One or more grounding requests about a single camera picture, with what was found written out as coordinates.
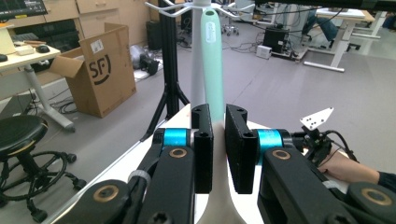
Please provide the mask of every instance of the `stool wheel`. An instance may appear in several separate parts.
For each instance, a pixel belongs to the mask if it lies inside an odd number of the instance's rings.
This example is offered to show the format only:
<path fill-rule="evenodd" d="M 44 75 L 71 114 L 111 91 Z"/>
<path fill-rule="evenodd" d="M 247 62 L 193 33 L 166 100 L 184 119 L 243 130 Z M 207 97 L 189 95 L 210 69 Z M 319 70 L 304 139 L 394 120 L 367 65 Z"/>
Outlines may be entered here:
<path fill-rule="evenodd" d="M 81 190 L 87 185 L 87 181 L 83 179 L 79 179 L 77 181 L 73 181 L 74 189 Z"/>
<path fill-rule="evenodd" d="M 33 220 L 37 223 L 41 223 L 48 216 L 46 211 L 40 209 L 36 209 L 31 215 Z"/>
<path fill-rule="evenodd" d="M 68 154 L 66 158 L 67 158 L 67 162 L 73 163 L 76 161 L 77 156 L 75 154 Z"/>

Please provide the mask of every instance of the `hand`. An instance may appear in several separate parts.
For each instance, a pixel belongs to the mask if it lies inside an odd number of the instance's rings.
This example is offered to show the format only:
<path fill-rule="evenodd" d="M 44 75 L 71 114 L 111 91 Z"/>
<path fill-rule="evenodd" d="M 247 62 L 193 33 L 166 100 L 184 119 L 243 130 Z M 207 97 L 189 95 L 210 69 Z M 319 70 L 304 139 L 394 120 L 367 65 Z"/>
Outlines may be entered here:
<path fill-rule="evenodd" d="M 327 173 L 349 183 L 364 181 L 377 184 L 379 180 L 378 171 L 350 160 L 346 155 L 335 149 L 331 150 L 318 169 L 322 173 Z"/>

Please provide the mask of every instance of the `sf logo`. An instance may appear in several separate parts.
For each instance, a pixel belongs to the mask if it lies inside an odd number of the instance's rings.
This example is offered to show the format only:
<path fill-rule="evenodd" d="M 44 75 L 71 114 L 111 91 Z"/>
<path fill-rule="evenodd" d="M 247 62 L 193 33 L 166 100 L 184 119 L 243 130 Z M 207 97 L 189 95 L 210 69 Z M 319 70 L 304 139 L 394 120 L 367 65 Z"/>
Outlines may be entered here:
<path fill-rule="evenodd" d="M 108 55 L 105 55 L 105 58 L 101 58 L 96 62 L 91 62 L 90 70 L 93 72 L 92 78 L 95 86 L 104 83 L 111 74 L 111 62 Z"/>

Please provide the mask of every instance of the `blue ring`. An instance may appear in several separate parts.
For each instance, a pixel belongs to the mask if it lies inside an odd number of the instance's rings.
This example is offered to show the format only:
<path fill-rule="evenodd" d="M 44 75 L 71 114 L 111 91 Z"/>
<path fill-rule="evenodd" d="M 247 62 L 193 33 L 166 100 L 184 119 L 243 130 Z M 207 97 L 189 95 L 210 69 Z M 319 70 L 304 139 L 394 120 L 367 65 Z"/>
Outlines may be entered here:
<path fill-rule="evenodd" d="M 257 133 L 259 134 L 260 142 L 260 158 L 258 164 L 262 165 L 264 152 L 271 147 L 283 147 L 283 141 L 277 129 L 259 129 Z"/>
<path fill-rule="evenodd" d="M 163 134 L 163 145 L 169 147 L 187 146 L 187 129 L 167 128 Z"/>

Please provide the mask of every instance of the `tripod stand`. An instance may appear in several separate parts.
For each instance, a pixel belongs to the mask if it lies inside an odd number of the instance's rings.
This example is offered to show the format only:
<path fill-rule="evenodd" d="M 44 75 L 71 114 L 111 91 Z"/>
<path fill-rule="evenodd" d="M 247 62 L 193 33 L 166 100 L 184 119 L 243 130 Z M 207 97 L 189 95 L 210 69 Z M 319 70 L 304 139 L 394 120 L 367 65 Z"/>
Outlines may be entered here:
<path fill-rule="evenodd" d="M 159 1 L 160 7 L 166 7 L 164 1 Z M 160 119 L 161 113 L 166 106 L 165 119 L 172 118 L 179 110 L 180 100 L 184 105 L 190 103 L 184 92 L 178 85 L 177 76 L 177 37 L 176 20 L 160 14 L 161 35 L 163 39 L 163 96 L 154 112 L 151 123 L 145 135 L 140 139 L 141 142 L 148 139 L 155 131 L 155 127 Z"/>

